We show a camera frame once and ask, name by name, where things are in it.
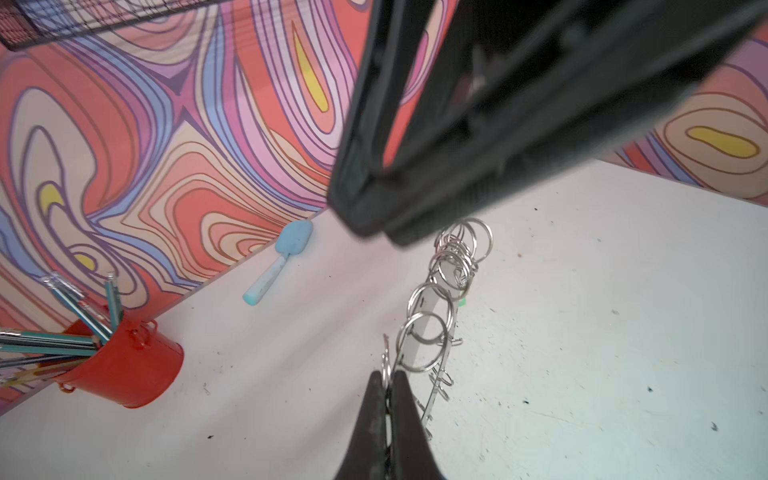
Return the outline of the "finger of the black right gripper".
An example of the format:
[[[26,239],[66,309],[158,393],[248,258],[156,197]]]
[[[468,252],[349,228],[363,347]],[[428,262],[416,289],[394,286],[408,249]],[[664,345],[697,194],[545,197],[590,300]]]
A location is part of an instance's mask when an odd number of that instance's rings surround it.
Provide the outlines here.
[[[680,101],[763,1],[463,1],[395,158],[412,244],[570,168]]]
[[[328,205],[351,233],[425,237],[456,219],[455,207],[424,211],[432,187],[397,154],[424,120],[428,78],[449,44],[453,1],[376,1],[333,168]]]

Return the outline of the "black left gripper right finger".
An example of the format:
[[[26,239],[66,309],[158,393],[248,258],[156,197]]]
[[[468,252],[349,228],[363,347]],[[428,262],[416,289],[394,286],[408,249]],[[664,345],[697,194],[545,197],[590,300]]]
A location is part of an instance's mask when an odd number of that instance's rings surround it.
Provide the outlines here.
[[[431,452],[407,375],[395,371],[391,380],[389,412],[392,440],[390,474],[392,479],[444,478]]]

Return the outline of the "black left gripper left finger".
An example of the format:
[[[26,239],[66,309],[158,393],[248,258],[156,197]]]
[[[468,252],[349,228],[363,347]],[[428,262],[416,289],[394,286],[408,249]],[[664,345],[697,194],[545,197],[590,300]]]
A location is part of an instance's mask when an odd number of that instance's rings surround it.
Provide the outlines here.
[[[336,480],[387,477],[386,390],[380,371],[370,374]]]

